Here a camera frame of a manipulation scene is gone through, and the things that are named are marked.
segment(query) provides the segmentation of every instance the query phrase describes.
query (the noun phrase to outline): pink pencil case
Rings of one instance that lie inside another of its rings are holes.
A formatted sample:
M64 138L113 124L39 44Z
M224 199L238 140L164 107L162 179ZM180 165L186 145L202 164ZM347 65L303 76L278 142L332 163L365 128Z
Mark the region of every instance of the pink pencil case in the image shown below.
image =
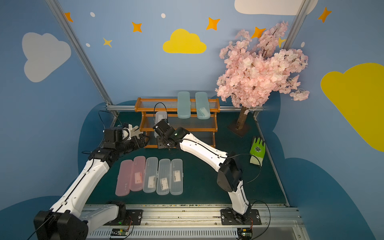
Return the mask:
M133 159L131 191L137 192L143 189L145 160L146 158L144 156L137 156Z
M124 160L120 164L118 182L116 184L115 194L119 197L126 196L131 187L132 160Z

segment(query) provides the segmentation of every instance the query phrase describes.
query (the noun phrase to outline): yellow cloud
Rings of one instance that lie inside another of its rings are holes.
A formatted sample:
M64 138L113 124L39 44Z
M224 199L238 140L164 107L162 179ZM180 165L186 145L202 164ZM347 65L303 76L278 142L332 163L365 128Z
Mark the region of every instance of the yellow cloud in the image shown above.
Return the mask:
M175 30L170 40L163 44L163 50L167 53L203 53L206 49L207 46L200 42L197 34L184 29Z
M344 74L327 73L321 88L358 134L374 149L384 152L384 66L363 63Z

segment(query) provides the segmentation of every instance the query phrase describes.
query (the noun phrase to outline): glove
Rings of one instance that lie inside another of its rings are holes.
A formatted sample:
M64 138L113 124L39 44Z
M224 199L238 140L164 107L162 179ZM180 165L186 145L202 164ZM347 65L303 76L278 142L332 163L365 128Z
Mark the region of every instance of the glove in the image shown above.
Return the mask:
M249 151L249 153L253 155L251 156L251 160L249 162L261 167L263 165L263 159L265 155L265 142L263 142L261 137L253 138L251 151Z
M139 134L143 133L143 132L140 132L139 130L139 126L134 126L132 127L132 125L128 125L128 127L125 127L124 129L126 129L128 132L129 132L129 138L128 140L131 140L131 138L133 136L139 136ZM126 131L123 132L123 138L125 138L126 136L128 136L128 133Z

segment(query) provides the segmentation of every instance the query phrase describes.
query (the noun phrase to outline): green work glove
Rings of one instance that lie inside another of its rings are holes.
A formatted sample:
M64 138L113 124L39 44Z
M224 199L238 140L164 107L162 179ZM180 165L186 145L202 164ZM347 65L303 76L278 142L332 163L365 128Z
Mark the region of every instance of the green work glove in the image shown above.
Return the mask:
M265 155L265 142L263 142L263 139L260 137L254 137L251 151L249 151L249 153L257 157L256 159L256 157L251 156L251 160L249 162L261 167L263 165L263 159Z

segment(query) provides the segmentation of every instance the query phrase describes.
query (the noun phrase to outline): tree base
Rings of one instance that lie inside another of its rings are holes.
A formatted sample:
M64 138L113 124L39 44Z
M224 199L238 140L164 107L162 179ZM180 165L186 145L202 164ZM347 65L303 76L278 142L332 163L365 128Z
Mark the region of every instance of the tree base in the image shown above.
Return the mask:
M228 129L234 132L239 137L244 137L247 132L249 132L249 129L251 128L248 124L244 123L244 126L242 129L236 128L237 120L234 120L230 125L228 125Z

